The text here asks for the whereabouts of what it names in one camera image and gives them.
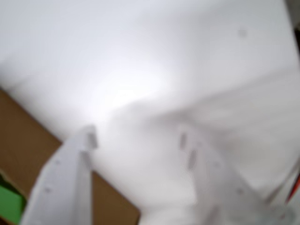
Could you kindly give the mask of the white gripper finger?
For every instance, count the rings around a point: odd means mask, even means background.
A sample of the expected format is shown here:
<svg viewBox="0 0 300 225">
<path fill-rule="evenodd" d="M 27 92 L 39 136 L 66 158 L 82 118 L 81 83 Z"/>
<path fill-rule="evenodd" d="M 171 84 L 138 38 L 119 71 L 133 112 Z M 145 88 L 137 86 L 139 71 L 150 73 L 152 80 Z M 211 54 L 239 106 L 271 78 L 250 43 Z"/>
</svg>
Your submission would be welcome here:
<svg viewBox="0 0 300 225">
<path fill-rule="evenodd" d="M 180 126 L 179 131 L 202 225 L 293 224 L 293 210 L 263 200 L 198 128 Z"/>
<path fill-rule="evenodd" d="M 96 129 L 85 126 L 44 164 L 23 213 L 22 225 L 91 225 L 92 163 Z"/>
</svg>

